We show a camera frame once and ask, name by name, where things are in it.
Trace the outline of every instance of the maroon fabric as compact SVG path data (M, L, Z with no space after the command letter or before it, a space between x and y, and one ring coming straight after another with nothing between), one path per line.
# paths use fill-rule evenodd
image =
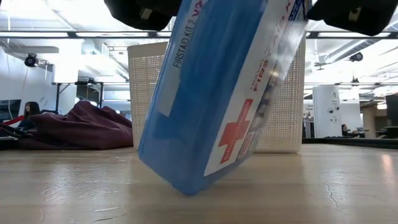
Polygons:
M79 101L66 115L30 118L36 128L20 139L24 149L114 149L132 146L132 124L115 110Z

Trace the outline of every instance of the security camera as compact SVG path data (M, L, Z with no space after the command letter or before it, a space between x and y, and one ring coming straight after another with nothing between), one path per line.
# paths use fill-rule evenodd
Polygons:
M35 68L39 66L39 60L37 59L37 55L28 54L28 56L25 59L25 65L28 66L29 68Z
M361 52L358 52L354 55L352 55L349 60L352 62L360 62L363 59L363 54Z

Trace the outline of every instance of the computer monitor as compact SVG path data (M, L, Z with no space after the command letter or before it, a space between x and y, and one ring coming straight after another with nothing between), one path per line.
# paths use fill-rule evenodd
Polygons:
M0 100L0 123L17 118L20 107L21 100Z

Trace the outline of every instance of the white label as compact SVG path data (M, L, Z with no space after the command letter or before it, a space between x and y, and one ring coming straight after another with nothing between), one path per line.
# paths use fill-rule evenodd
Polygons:
M251 147L255 140L254 133L250 133L253 134L250 138L246 135L266 86L276 82L271 75L277 69L277 47L294 3L294 0L268 0L218 131L205 176L236 162L242 146Z
M172 61L165 64L164 72L167 74L163 80L162 94L159 95L157 109L162 114L169 116L172 110L174 99L180 86L181 67L185 59L185 54L188 51L193 31L195 30L196 21L200 15L201 9L207 0L192 1L189 11L187 12L184 21L182 22L182 29L177 34L174 45L169 45L169 50L172 53L169 57Z

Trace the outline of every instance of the woman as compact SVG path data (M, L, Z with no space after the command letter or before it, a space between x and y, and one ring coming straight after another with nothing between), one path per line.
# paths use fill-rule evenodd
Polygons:
M18 128L29 130L36 128L36 125L30 120L30 116L40 114L39 104L36 102L27 102L25 104L24 119L19 123Z

